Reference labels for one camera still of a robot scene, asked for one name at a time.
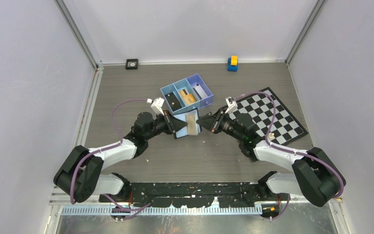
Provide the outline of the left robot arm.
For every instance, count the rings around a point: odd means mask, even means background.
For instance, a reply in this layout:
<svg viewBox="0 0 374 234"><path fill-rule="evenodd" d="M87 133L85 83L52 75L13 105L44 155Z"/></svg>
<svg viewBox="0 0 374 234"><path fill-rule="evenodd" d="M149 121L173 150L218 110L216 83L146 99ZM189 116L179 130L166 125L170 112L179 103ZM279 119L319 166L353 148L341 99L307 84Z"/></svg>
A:
<svg viewBox="0 0 374 234"><path fill-rule="evenodd" d="M112 195L126 201L130 189L121 175L102 175L102 171L124 160L140 156L148 148L148 140L165 133L176 135L188 126L185 117L175 117L168 111L153 118L149 112L137 116L131 131L116 143L87 149L78 145L54 176L54 184L70 196L72 204L86 201L92 195Z"/></svg>

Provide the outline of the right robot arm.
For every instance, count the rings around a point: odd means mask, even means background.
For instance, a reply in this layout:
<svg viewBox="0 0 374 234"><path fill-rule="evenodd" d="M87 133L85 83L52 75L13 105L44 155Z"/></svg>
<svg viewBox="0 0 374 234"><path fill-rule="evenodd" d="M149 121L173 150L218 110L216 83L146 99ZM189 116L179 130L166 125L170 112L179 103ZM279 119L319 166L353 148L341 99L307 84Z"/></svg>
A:
<svg viewBox="0 0 374 234"><path fill-rule="evenodd" d="M289 174L273 173L258 187L265 200L277 194L295 194L322 207L343 193L346 180L321 148L298 150L275 144L257 133L257 125L248 114L231 119L218 110L196 122L213 134L223 132L236 139L241 152L251 161L265 161L289 170Z"/></svg>

